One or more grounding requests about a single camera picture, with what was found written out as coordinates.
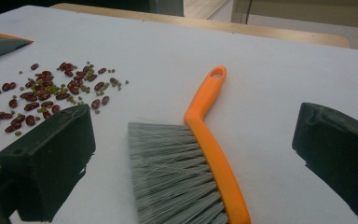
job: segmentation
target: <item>brush handle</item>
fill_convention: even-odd
[[[204,79],[188,110],[185,124],[196,137],[212,171],[214,181],[225,205],[229,223],[250,224],[251,219],[240,187],[228,161],[203,118],[217,98],[226,79],[225,66],[215,67]]]

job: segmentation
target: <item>wooden edge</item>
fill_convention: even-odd
[[[296,42],[320,44],[341,48],[350,48],[349,40],[340,35],[328,35],[303,31],[285,30],[263,26],[245,25],[223,21],[208,21],[193,18],[175,17],[168,15],[152,14],[137,11],[127,11],[106,7],[90,7],[76,4],[60,3],[51,6],[52,8],[82,12],[88,14],[118,17],[141,21],[157,21],[169,24],[183,25],[195,28],[203,28],[217,31],[230,32],[233,34],[256,35]]]

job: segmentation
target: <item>brush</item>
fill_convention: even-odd
[[[129,123],[140,223],[251,223],[237,180],[203,122],[226,79],[216,66],[185,113],[185,125]]]

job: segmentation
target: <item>bristle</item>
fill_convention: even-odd
[[[213,175],[185,125],[129,123],[140,223],[227,223]]]

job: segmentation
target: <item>pile of beans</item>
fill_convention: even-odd
[[[41,71],[38,72],[39,64],[35,63],[31,65],[31,70],[37,72],[34,77],[29,77],[24,86],[20,87],[21,94],[19,96],[13,95],[7,102],[8,110],[0,112],[0,123],[5,119],[11,119],[11,122],[5,128],[6,133],[15,132],[16,135],[21,135],[20,131],[17,131],[25,122],[26,125],[32,127],[36,123],[43,119],[48,119],[52,114],[55,114],[61,110],[57,102],[66,100],[72,105],[83,105],[83,98],[81,94],[88,94],[91,91],[95,92],[96,98],[89,104],[95,111],[95,114],[100,113],[100,105],[107,105],[110,98],[105,95],[105,91],[109,86],[113,88],[117,87],[120,91],[122,88],[121,82],[115,77],[106,77],[103,74],[113,74],[115,69],[106,69],[105,67],[95,70],[94,65],[90,62],[82,68],[78,69],[77,66],[72,63],[61,63],[56,71]],[[57,85],[54,82],[54,76],[65,76],[68,79],[67,83]],[[97,78],[105,77],[106,81],[97,82],[93,90],[91,87]],[[16,82],[4,83],[0,89],[0,94],[9,92],[17,88]],[[19,101],[25,102],[24,111],[36,111],[41,116],[23,115],[17,113],[20,104]]]

